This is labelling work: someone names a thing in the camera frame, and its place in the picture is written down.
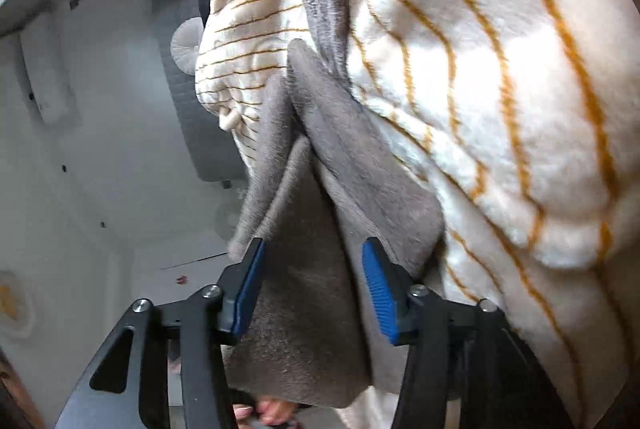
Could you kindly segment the person's hand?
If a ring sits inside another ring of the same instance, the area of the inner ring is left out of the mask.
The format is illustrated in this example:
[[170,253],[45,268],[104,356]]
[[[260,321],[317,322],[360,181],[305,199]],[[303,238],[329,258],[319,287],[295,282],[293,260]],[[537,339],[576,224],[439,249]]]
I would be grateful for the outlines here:
[[239,428],[295,428],[298,406],[275,397],[258,397],[254,406],[235,403],[233,412]]

